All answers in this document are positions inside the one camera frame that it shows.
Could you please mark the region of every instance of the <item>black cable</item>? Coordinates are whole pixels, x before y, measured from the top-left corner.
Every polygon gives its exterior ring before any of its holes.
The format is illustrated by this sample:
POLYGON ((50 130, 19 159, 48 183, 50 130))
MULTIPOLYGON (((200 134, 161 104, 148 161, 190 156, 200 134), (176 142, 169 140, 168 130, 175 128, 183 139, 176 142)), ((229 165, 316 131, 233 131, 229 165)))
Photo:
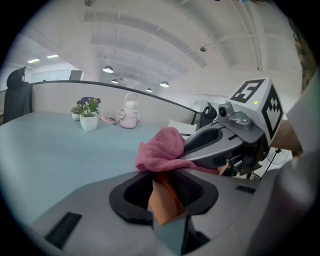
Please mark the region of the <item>black cable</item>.
POLYGON ((272 164, 273 160, 275 159, 276 155, 277 155, 278 153, 280 153, 280 152, 281 152, 281 149, 280 149, 280 148, 277 148, 277 149, 275 150, 275 154, 274 154, 274 156, 273 156, 273 158, 272 158, 272 160, 271 160, 268 168, 265 170, 265 173, 268 171, 268 169, 269 169, 270 165, 272 164))

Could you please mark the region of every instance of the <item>fluorescent light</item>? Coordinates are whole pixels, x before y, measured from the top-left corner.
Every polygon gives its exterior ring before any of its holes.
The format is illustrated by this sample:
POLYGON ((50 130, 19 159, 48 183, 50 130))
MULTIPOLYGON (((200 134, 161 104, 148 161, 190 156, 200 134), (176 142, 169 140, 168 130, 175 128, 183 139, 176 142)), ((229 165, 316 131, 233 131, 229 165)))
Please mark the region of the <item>fluorescent light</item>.
POLYGON ((58 55, 56 55, 56 54, 55 54, 55 55, 47 56, 47 58, 48 58, 48 59, 55 58, 55 57, 59 57, 59 56, 58 56, 58 55))
POLYGON ((32 60, 29 60, 28 63, 34 63, 34 62, 38 62, 38 61, 40 61, 40 59, 35 58, 35 59, 32 59, 32 60))
POLYGON ((169 87, 169 83, 168 83, 167 81, 161 82, 160 85, 161 85, 162 87, 166 87, 166 88, 169 87))
POLYGON ((114 69, 112 68, 112 66, 105 66, 102 70, 110 74, 114 72, 114 69))

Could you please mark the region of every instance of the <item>white flower pot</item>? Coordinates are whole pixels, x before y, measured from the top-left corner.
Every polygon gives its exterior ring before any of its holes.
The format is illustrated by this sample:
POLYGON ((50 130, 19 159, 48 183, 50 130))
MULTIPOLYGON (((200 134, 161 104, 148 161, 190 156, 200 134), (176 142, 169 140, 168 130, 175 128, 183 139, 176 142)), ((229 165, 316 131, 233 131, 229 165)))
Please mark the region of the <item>white flower pot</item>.
POLYGON ((83 117, 80 115, 80 124, 82 129, 86 132, 93 131, 97 128, 98 125, 98 117, 90 116, 90 117, 83 117))
POLYGON ((80 120, 80 115, 79 114, 76 114, 76 113, 72 113, 72 119, 74 121, 79 121, 80 120))

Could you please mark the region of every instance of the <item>pink towel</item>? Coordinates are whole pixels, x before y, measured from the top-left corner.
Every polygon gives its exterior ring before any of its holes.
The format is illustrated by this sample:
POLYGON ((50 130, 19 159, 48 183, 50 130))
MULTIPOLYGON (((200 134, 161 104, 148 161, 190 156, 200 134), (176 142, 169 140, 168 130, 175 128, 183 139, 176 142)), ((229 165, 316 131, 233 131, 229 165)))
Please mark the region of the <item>pink towel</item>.
POLYGON ((174 127, 162 128, 139 151, 135 167, 139 171, 163 172, 178 168, 190 168, 211 174, 219 174, 217 169, 196 166, 193 162, 176 159, 184 152, 185 140, 174 127))

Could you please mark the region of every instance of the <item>blue table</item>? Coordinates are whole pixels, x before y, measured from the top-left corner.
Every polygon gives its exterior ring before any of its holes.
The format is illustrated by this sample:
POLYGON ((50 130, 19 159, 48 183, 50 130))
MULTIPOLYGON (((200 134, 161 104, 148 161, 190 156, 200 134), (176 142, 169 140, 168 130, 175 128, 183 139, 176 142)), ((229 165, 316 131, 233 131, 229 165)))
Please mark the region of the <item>blue table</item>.
POLYGON ((99 120, 85 132, 71 114, 35 112, 0 126, 1 188, 13 214, 31 224, 77 188, 135 170, 140 142, 159 127, 125 129, 99 120))

